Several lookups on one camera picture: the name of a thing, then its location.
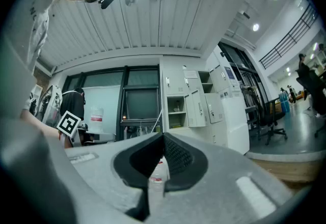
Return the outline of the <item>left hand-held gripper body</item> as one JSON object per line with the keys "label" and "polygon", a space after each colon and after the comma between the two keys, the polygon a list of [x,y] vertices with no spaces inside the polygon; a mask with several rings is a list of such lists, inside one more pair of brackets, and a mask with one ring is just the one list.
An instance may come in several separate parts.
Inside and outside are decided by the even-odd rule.
{"label": "left hand-held gripper body", "polygon": [[66,111],[58,122],[57,129],[59,140],[64,147],[81,147],[83,145],[87,128],[76,115]]}

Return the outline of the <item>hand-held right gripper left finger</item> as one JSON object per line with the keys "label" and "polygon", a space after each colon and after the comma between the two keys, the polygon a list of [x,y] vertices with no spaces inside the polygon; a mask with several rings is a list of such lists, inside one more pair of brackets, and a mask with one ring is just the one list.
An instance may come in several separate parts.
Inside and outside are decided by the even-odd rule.
{"label": "hand-held right gripper left finger", "polygon": [[137,220],[150,214],[148,181],[162,155],[160,133],[66,150],[81,178],[113,209]]}

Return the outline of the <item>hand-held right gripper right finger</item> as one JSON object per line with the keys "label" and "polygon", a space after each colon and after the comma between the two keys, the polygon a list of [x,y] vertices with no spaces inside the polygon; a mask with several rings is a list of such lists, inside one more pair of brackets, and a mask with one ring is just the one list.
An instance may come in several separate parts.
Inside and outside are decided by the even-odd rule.
{"label": "hand-held right gripper right finger", "polygon": [[170,179],[153,223],[255,223],[277,213],[292,192],[239,152],[164,134]]}

